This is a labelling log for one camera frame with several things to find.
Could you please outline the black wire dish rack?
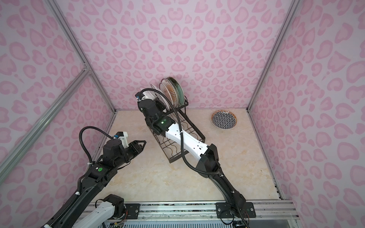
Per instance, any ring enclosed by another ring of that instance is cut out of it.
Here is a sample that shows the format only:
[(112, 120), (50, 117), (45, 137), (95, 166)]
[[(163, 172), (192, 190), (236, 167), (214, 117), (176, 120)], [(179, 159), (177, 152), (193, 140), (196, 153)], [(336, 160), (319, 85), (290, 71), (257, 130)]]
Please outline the black wire dish rack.
[(145, 122), (170, 163), (190, 154), (196, 161), (207, 150), (205, 136), (178, 108), (167, 111), (159, 100), (147, 99), (140, 104)]

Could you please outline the white plate blue clover outline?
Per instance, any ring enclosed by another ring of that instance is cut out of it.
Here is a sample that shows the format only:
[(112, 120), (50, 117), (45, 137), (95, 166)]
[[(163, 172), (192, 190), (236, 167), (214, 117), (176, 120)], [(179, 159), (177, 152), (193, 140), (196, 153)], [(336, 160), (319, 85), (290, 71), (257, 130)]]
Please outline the white plate blue clover outline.
[(165, 98), (161, 95), (162, 91), (157, 86), (155, 86), (153, 84), (151, 84), (151, 88), (157, 91), (157, 92), (155, 92), (156, 96), (167, 107), (168, 103), (166, 102)]

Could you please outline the teal plate with flower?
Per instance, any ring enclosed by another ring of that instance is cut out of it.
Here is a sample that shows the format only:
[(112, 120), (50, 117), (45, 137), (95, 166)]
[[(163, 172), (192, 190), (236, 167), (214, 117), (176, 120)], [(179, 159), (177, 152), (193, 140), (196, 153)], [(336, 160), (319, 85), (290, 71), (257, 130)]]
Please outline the teal plate with flower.
[(172, 84), (177, 89), (177, 93), (178, 93), (178, 96), (179, 96), (179, 105), (178, 105), (178, 107), (184, 105), (185, 96), (184, 96), (184, 92), (183, 92), (183, 89), (182, 89), (181, 85), (173, 77), (168, 77), (168, 79), (172, 82)]

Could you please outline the large orange sunburst plate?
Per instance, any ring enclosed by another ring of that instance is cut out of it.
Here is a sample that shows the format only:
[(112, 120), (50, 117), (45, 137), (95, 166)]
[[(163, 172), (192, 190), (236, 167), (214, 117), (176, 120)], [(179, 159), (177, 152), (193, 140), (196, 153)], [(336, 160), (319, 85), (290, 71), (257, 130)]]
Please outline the large orange sunburst plate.
[(159, 88), (162, 90), (165, 96), (172, 102), (173, 106), (178, 107), (179, 105), (178, 94), (172, 82), (169, 79), (164, 78), (161, 80)]

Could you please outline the navy geometric pattern plate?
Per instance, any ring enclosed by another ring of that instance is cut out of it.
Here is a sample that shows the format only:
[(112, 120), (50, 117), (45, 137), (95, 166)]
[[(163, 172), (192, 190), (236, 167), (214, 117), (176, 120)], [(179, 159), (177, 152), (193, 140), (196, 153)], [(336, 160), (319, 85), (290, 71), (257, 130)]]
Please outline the navy geometric pattern plate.
[(229, 130), (236, 126), (237, 117), (228, 110), (217, 110), (211, 116), (212, 124), (223, 130)]

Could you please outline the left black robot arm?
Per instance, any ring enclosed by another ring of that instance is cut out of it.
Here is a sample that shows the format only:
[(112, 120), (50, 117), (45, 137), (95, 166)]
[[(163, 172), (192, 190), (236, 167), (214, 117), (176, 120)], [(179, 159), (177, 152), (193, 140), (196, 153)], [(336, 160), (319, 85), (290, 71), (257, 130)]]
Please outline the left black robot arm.
[(77, 189), (44, 228), (71, 228), (89, 203), (108, 185), (118, 169), (136, 158), (146, 145), (146, 141), (134, 140), (125, 148), (122, 141), (112, 139), (103, 147), (98, 161), (78, 179)]

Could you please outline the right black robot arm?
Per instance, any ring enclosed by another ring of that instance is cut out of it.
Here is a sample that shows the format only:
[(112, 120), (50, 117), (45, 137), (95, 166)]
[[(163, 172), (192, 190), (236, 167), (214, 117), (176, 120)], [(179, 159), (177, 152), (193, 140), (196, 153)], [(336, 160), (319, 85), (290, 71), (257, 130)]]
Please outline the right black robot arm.
[(248, 222), (256, 217), (253, 204), (247, 202), (244, 196), (229, 182), (219, 163), (217, 147), (214, 144), (207, 145), (185, 130), (179, 112), (173, 107), (176, 116), (171, 118), (164, 112), (165, 105), (159, 99), (145, 99), (138, 101), (138, 108), (145, 117), (147, 126), (156, 135), (167, 138), (181, 148), (184, 163), (202, 177), (210, 179), (219, 189), (228, 205), (228, 213)]

